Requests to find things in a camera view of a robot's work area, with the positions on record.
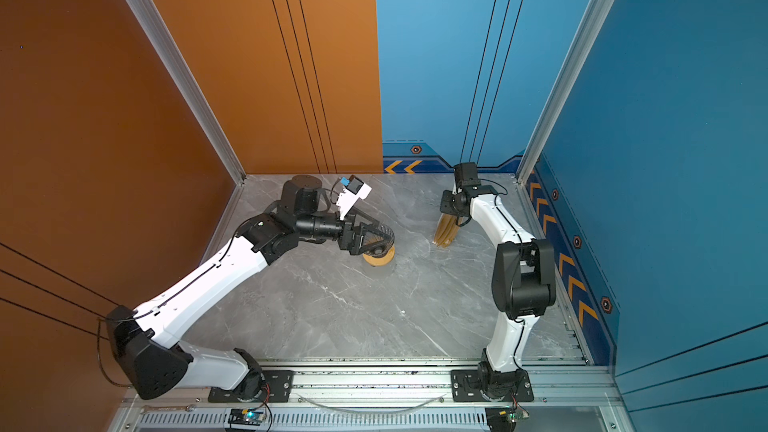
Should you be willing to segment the wooden ring dripper stand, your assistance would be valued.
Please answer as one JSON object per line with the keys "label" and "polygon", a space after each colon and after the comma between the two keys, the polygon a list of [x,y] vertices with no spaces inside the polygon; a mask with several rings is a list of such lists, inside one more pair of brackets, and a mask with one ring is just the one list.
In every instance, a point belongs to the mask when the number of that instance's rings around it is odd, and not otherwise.
{"label": "wooden ring dripper stand", "polygon": [[392,246],[386,253],[373,255],[365,253],[362,255],[364,261],[372,267],[383,267],[392,262],[396,254],[395,246]]}

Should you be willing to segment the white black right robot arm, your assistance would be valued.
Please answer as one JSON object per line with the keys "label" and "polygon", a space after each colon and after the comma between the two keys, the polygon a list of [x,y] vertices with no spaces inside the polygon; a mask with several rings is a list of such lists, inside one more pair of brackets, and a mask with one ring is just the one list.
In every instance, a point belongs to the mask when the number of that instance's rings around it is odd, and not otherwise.
{"label": "white black right robot arm", "polygon": [[531,402],[533,390],[522,366],[535,324],[556,302],[554,248],[528,232],[486,185],[473,162],[454,167],[454,187],[443,192],[433,243],[446,247],[459,229],[476,222],[496,246],[491,295],[498,310],[488,346],[475,370],[451,372],[456,402]]}

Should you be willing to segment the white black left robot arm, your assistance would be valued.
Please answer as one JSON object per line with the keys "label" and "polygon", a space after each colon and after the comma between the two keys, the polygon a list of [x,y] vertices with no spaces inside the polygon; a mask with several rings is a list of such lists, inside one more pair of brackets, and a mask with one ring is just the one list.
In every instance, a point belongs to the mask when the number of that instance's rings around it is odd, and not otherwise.
{"label": "white black left robot arm", "polygon": [[262,401],[267,379],[247,351],[194,346],[187,330],[241,283],[302,242],[336,243],[352,256],[385,260],[393,231],[361,211],[370,186],[341,178],[339,192],[309,175],[284,183],[281,196],[236,227],[223,248],[186,277],[135,308],[118,306],[105,318],[113,358],[143,400],[181,388],[216,389],[237,401]]}

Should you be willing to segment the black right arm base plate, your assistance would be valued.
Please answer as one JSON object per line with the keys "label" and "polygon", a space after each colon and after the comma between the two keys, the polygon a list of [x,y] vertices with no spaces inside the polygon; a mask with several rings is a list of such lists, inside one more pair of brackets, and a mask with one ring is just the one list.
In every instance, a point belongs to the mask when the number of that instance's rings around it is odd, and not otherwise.
{"label": "black right arm base plate", "polygon": [[524,369],[505,373],[458,369],[451,371],[450,379],[455,402],[534,401],[533,385]]}

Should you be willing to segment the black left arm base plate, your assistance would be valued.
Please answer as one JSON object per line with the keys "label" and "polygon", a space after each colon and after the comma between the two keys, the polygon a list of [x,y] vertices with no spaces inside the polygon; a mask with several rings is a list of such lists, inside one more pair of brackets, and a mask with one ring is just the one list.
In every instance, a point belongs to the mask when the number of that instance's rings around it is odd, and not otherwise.
{"label": "black left arm base plate", "polygon": [[244,382],[234,390],[211,388],[210,403],[287,403],[293,382],[293,370],[264,370],[260,374],[249,373]]}

